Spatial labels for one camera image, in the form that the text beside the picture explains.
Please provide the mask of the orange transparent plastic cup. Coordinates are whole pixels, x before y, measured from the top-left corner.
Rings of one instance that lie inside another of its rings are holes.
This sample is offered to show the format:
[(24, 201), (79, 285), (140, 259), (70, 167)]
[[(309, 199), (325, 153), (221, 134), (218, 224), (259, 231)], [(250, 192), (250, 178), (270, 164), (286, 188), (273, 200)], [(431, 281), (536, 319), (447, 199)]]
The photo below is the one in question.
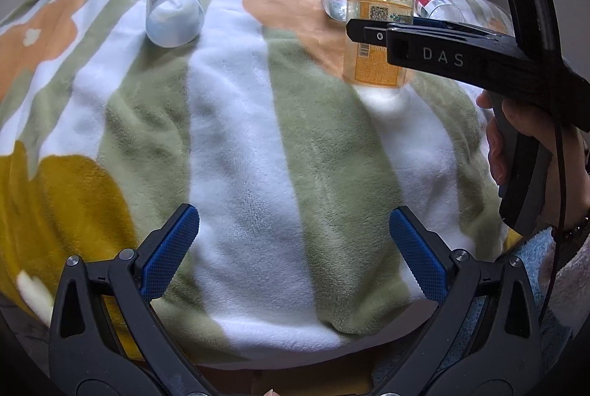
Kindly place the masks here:
[(343, 78), (355, 85), (400, 88), (406, 70), (388, 62), (387, 28), (390, 23), (411, 23), (414, 0), (347, 0)]

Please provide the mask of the red label plastic cup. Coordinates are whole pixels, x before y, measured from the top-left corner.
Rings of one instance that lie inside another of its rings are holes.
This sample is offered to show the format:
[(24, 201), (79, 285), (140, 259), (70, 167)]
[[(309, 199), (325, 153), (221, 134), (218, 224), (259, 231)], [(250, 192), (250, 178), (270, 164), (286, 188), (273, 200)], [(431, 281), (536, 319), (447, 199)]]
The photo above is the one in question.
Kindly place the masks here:
[(465, 22), (460, 9), (450, 0), (414, 0), (418, 17), (452, 22)]

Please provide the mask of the blue label plastic cup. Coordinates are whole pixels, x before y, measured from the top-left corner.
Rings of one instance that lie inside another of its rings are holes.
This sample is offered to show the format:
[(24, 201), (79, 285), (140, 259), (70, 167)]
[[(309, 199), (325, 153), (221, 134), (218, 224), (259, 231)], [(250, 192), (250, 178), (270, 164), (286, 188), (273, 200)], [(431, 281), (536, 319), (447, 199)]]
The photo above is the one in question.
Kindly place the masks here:
[(176, 48), (191, 42), (203, 23), (200, 0), (147, 0), (146, 34), (159, 47)]

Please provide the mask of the light blue fluffy fabric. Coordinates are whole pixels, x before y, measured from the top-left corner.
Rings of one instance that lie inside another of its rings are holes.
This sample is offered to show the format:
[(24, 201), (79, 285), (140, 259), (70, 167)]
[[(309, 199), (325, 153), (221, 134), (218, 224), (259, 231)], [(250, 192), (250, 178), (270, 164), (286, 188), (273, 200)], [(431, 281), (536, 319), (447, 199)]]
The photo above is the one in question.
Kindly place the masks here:
[(558, 361), (567, 342), (571, 329), (558, 322), (552, 311), (545, 312), (539, 321), (544, 293), (539, 283), (542, 263), (551, 261), (554, 242), (550, 231), (545, 229), (525, 243), (509, 251), (523, 262), (529, 279), (533, 308), (527, 308), (524, 286), (515, 283), (503, 296), (488, 295), (473, 302), (461, 326), (460, 332), (441, 364), (443, 369), (458, 363), (464, 355), (474, 355), (493, 341), (506, 343), (510, 338), (525, 340), (531, 335), (531, 327), (540, 324), (540, 333), (533, 349), (540, 355), (539, 374), (545, 375)]

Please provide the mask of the striped floral fleece blanket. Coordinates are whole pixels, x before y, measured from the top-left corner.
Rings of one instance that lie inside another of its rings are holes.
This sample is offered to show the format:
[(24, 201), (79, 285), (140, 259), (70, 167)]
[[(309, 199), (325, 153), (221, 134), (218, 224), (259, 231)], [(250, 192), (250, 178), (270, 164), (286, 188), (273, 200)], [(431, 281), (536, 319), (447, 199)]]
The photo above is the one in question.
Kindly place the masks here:
[[(486, 0), (451, 0), (510, 32)], [(308, 364), (434, 311), (389, 236), (406, 205), (452, 247), (506, 247), (476, 90), (344, 81), (320, 0), (200, 0), (155, 45), (147, 0), (28, 0), (1, 23), (1, 292), (48, 322), (67, 257), (138, 246), (183, 204), (197, 239), (153, 304), (198, 363)]]

